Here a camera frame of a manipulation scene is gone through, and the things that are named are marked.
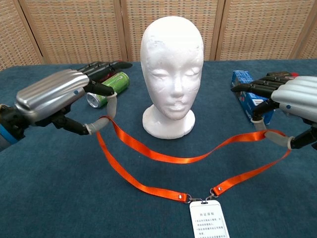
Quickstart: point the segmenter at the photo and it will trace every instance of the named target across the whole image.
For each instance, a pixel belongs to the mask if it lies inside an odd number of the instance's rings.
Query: woven screen
[[[0,3],[0,70],[14,65],[40,64],[13,1]]]
[[[300,55],[301,59],[317,59],[317,22],[308,36],[308,41]]]
[[[113,0],[23,0],[51,63],[122,59]]]
[[[158,18],[175,15],[191,20],[199,29],[204,41],[204,57],[209,60],[217,0],[124,0],[127,16],[123,18],[125,33],[130,44],[131,61],[140,60],[143,32]]]
[[[314,0],[228,0],[217,60],[288,59]]]

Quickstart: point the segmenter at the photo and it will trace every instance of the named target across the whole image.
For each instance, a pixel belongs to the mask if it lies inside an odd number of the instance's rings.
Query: table
[[[1,103],[13,105],[16,93],[54,72],[81,64],[12,67],[0,72]],[[207,61],[193,104],[196,124],[190,134],[161,140],[147,134],[142,114],[151,100],[139,62],[125,70],[129,88],[118,96],[115,121],[151,149],[178,157],[210,151],[239,133],[254,131],[230,91],[233,70],[254,78],[269,71],[317,75],[317,59]],[[86,98],[67,115],[91,123],[105,114]],[[277,110],[269,128],[298,135],[309,126]],[[190,165],[152,161],[124,145],[108,126],[101,131],[109,150],[145,185],[205,198],[209,189],[234,175],[281,157],[285,148],[264,140],[236,143]],[[189,205],[145,194],[120,177],[107,162],[97,138],[53,125],[32,127],[26,138],[0,154],[0,237],[173,237],[192,238]],[[239,184],[217,200],[232,238],[312,238],[317,232],[317,152],[307,146]]]

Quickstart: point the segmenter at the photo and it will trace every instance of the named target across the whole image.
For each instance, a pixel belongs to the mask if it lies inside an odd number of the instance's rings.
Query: lanyard
[[[148,148],[146,145],[142,144],[140,141],[134,139],[132,136],[130,136],[129,134],[127,134],[126,132],[124,132],[114,121],[113,119],[111,119],[110,117],[106,117],[108,118],[113,125],[113,128],[115,130],[115,133],[117,135],[117,137],[126,145],[128,145],[130,148],[138,151],[139,153],[141,153],[144,156],[147,156],[148,158],[152,159],[152,160],[156,160],[156,161],[161,161],[161,162],[166,162],[166,163],[173,163],[173,164],[190,164],[190,163],[194,163],[197,162],[199,160],[204,159],[205,157],[207,157],[208,155],[210,155],[212,152],[214,152],[215,150],[226,146],[230,143],[234,143],[234,142],[253,142],[253,141],[260,141],[265,139],[265,133],[268,131],[274,131],[280,135],[285,136],[285,134],[283,132],[280,132],[278,130],[263,130],[263,131],[257,131],[257,132],[251,132],[251,133],[245,133],[245,134],[239,134],[239,135],[235,135],[230,137],[229,139],[225,140],[224,142],[222,142],[221,144],[219,144],[217,147],[215,147],[213,150],[211,150],[210,152],[197,156],[197,157],[191,157],[191,158],[179,158],[179,157],[173,157],[173,156],[169,156],[169,155],[164,155],[158,152],[155,152],[153,150],[151,150],[150,148]],[[148,194],[151,195],[155,195],[155,196],[159,196],[159,197],[164,197],[164,198],[168,198],[168,199],[172,199],[172,200],[176,200],[179,202],[184,202],[184,203],[189,203],[191,201],[197,201],[197,200],[201,200],[202,199],[196,199],[196,198],[192,198],[191,195],[187,194],[187,193],[183,193],[183,192],[177,192],[177,191],[173,191],[173,190],[168,190],[168,189],[164,189],[164,188],[158,188],[158,187],[149,187],[149,186],[145,186],[143,184],[141,184],[140,182],[138,182],[133,176],[131,176],[125,169],[124,167],[122,167],[119,162],[113,157],[113,155],[108,151],[106,144],[101,136],[101,134],[99,132],[96,133],[97,134],[97,138],[98,138],[98,142],[108,160],[108,162],[110,163],[110,165],[114,168],[114,170],[116,170],[125,180],[127,180],[130,184],[132,184],[133,186],[135,186],[136,188],[138,188],[139,190],[146,192]],[[212,197],[218,197],[221,194],[223,194],[224,192],[226,192],[228,189],[230,189],[231,187],[245,181],[248,180],[260,173],[262,173],[263,171],[267,170],[268,168],[272,167],[273,165],[277,164],[278,162],[280,162],[281,160],[283,160],[285,157],[287,157],[289,155],[291,151],[287,150],[287,152],[278,160],[271,162],[267,165],[264,165],[260,168],[257,168],[255,170],[231,177],[225,181],[223,181],[222,183],[218,184],[215,187],[212,187],[210,189],[210,196],[206,198],[206,200],[208,199],[212,199]]]

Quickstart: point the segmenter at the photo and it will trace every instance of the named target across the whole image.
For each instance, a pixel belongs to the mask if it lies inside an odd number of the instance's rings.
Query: white card
[[[191,202],[189,205],[195,238],[229,238],[220,203],[208,200]]]

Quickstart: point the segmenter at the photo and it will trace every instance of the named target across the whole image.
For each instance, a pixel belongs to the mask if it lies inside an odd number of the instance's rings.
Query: mannequin base
[[[152,105],[144,111],[142,123],[145,131],[156,138],[177,139],[188,134],[194,127],[195,115],[192,110],[180,120],[168,119],[163,114],[159,118],[154,110],[158,111]]]

